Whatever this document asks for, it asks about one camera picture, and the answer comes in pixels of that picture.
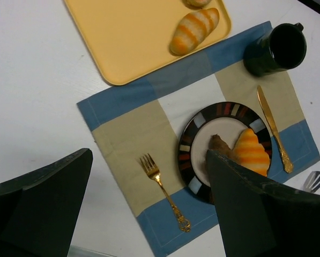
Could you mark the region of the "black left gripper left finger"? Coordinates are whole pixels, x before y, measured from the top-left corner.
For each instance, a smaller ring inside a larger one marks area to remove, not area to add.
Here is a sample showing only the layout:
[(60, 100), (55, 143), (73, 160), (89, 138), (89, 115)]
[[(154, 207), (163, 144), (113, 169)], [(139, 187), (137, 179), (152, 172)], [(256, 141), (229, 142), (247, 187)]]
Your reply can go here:
[(67, 256), (92, 163), (82, 148), (0, 183), (0, 256)]

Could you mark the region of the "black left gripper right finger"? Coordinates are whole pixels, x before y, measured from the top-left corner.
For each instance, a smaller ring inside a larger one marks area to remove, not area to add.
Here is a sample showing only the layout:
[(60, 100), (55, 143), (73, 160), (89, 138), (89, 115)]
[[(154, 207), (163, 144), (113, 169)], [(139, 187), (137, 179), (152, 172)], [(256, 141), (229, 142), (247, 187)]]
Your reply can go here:
[(320, 195), (213, 150), (206, 153), (206, 168), (227, 256), (320, 256)]

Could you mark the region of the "striped croissant bread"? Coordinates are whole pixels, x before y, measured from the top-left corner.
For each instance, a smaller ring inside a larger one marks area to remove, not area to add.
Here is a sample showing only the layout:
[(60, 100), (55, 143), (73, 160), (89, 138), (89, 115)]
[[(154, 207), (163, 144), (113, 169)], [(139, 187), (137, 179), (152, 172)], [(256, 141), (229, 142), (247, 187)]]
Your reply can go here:
[(271, 161), (251, 128), (241, 132), (233, 148), (233, 153), (238, 157), (241, 166), (262, 176), (267, 176)]

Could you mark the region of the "brown chocolate bread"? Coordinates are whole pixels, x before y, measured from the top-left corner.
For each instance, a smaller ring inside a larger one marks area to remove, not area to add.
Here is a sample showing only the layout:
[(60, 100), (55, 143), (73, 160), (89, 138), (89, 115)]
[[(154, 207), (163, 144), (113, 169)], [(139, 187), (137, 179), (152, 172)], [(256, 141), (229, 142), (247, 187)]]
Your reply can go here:
[(204, 162), (203, 162), (203, 168), (204, 173), (207, 174), (207, 164), (206, 164), (206, 157), (207, 157), (207, 151), (208, 150), (215, 150), (221, 155), (227, 156), (229, 159), (235, 161), (236, 163), (239, 161), (238, 157), (235, 155), (235, 153), (230, 149), (230, 147), (227, 145), (226, 142), (224, 142), (220, 135), (214, 134), (211, 136), (208, 149), (205, 151), (204, 154)]

